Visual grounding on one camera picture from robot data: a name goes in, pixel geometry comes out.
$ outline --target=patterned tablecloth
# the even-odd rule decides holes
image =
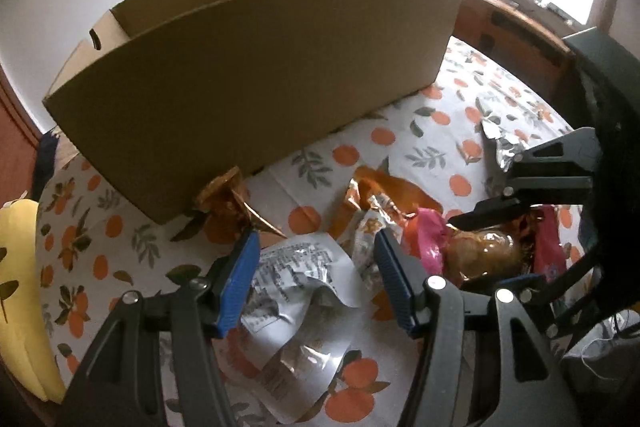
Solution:
[[[293,153],[247,180],[251,203],[287,233],[325,230],[359,165],[388,162],[391,175],[405,178],[439,201],[447,217],[471,210],[492,191],[483,159],[481,118],[515,133],[528,146],[561,136],[570,127],[535,92],[465,43],[451,38],[436,83],[368,115],[344,130]],[[582,255],[578,209],[560,210],[560,237]],[[186,241],[170,242],[188,218],[159,227],[119,195],[99,172],[76,156],[49,182],[38,213],[36,259],[47,331],[65,384],[82,359],[110,306],[126,290],[143,295],[176,289],[168,277],[184,265],[206,270],[227,253],[228,238],[204,226]],[[332,393],[316,405],[304,425],[395,426],[418,361],[418,347],[398,328],[388,303],[356,334],[366,382],[335,379]],[[170,344],[162,340],[162,381],[170,425],[175,412]],[[247,391],[228,385],[242,425],[275,420]]]

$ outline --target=blue gripper pad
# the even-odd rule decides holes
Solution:
[[[401,251],[389,229],[382,229],[376,234],[373,258],[378,264],[398,325],[414,337],[419,326],[414,297],[422,292],[426,276],[422,263]]]
[[[218,335],[223,339],[228,330],[235,328],[246,301],[247,293],[254,279],[255,270],[260,260],[260,238],[258,233],[251,232],[242,250],[239,253],[232,252],[229,263],[233,263],[226,278],[225,285],[220,293],[218,314]]]

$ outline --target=yellow object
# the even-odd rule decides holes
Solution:
[[[60,403],[65,386],[40,309],[35,266],[38,204],[0,208],[0,356],[12,375],[43,401]]]

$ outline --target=silver bolt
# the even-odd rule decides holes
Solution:
[[[500,288],[495,293],[495,298],[497,298],[500,302],[509,304],[511,301],[513,301],[513,293],[511,293],[511,291],[509,291],[507,288]]]
[[[134,291],[126,292],[122,296],[122,302],[124,302],[125,304],[135,304],[139,299],[140,295],[138,294],[138,292]]]
[[[195,277],[189,281],[189,286],[194,290],[206,290],[209,287],[209,281],[204,277]]]
[[[447,285],[447,282],[439,275],[432,275],[427,279],[427,284],[429,285],[429,288],[433,288],[434,290],[442,290],[444,286]]]
[[[558,326],[551,324],[546,328],[546,336],[550,339],[554,339],[558,335]]]
[[[520,302],[528,303],[533,298],[533,292],[526,288],[520,292]]]

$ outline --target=crumpled orange wrapper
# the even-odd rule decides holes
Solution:
[[[357,212],[370,209],[371,202],[378,201],[376,196],[385,194],[390,203],[385,212],[403,229],[411,221],[418,208],[433,208],[442,213],[442,205],[424,193],[417,185],[361,166],[353,173],[347,192],[335,214],[328,233],[338,239],[347,229]]]
[[[248,225],[260,233],[260,247],[270,247],[287,236],[256,212],[248,203],[249,193],[238,167],[214,178],[187,212],[192,219],[171,241],[184,241],[204,230],[210,242],[234,243]]]

